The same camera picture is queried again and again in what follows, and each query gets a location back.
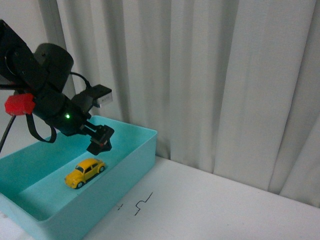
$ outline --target car roof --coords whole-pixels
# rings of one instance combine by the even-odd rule
[[[87,158],[85,160],[83,160],[82,162],[78,163],[78,166],[82,167],[83,169],[86,169],[88,167],[90,167],[91,165],[98,163],[99,160],[95,159],[95,158]]]

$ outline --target white curtain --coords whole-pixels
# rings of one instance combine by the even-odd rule
[[[157,130],[161,157],[320,207],[319,0],[37,3],[72,70],[112,89],[93,114]]]

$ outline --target turquoise plastic tray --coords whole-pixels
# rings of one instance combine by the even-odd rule
[[[0,159],[0,210],[37,240],[80,240],[155,164],[155,130],[93,116],[114,129],[112,149],[94,156],[89,136],[58,133]],[[64,181],[90,157],[107,168],[80,189]]]

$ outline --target white wall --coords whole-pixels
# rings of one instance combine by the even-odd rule
[[[3,19],[26,42],[32,52],[39,44],[48,41],[37,0],[0,0],[0,19]],[[4,103],[12,94],[13,91],[0,91],[0,137],[11,118],[5,112]],[[35,124],[42,137],[50,134],[49,127],[42,120],[36,118]],[[29,133],[26,117],[18,116],[12,125],[0,157],[35,141]]]

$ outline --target drawn line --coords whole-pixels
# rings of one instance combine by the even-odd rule
[[[122,203],[121,206],[119,206],[118,211],[120,210],[120,208],[123,206],[124,204]]]
[[[138,207],[138,204],[141,203],[141,202],[146,203],[146,202],[149,200],[149,198],[151,197],[151,195],[152,195],[153,193],[154,193],[154,192],[152,192],[152,193],[150,194],[150,196],[149,196],[145,201],[140,200],[140,201],[138,201],[138,202],[136,203],[135,207],[138,209],[138,211],[135,213],[135,216],[136,216],[136,215],[138,214],[138,212],[141,210],[141,208]]]

